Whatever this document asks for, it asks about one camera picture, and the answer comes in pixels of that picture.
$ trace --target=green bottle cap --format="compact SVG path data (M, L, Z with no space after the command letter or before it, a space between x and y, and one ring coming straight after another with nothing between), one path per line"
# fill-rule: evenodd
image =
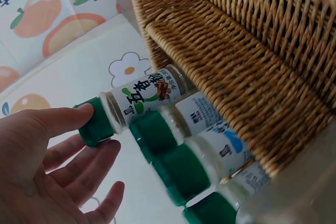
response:
M200 161L185 144L156 157L153 166L177 206L184 206L211 185Z
M183 211L190 224L235 224L236 211L219 193L212 193Z
M133 121L130 130L148 163L161 153L177 146L177 142L159 111Z
M100 98L95 97L80 105L76 105L74 108L77 108L85 103L92 104L95 111L90 121L79 129L79 134L88 147L94 147L99 142L111 137L115 132L105 113L104 106L101 103Z

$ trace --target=wicker basket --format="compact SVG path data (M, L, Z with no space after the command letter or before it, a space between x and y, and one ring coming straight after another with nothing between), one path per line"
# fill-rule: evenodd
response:
M132 0L154 67L182 68L271 177L335 112L336 12L315 1Z

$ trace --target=seasoning jar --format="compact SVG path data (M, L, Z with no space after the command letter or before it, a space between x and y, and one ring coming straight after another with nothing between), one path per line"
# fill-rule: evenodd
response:
M254 162L227 183L218 185L216 192L185 208L183 215L190 224L235 224L240 204L269 181L259 163Z
M218 185L251 159L247 144L225 122L220 122L157 156L152 165L173 202L182 206L211 185Z
M150 163L154 156L182 144L218 121L221 115L202 92L192 91L135 120L130 130Z
M86 145L95 146L115 133L121 134L135 118L149 114L193 89L194 85L182 71L168 65L86 101L93 105L95 112L79 133Z

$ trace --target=blue logo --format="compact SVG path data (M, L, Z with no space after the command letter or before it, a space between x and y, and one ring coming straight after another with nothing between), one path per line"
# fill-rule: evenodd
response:
M236 132L227 129L224 135L230 140L232 147L235 149L236 153L240 153L243 150L243 143L238 137Z

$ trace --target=product label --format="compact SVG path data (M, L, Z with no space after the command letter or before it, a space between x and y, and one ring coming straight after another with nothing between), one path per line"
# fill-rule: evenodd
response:
M270 178L260 167L259 163L254 162L238 173L232 180L239 183L252 195L268 183Z
M175 107L187 123L191 135L197 135L222 120L220 114L202 92L197 92L178 102Z
M167 69L129 82L111 92L126 126L138 116L148 114L181 96L176 80Z
M227 177L252 159L247 144L240 140L237 133L225 121L214 124L199 136L218 153L226 168Z

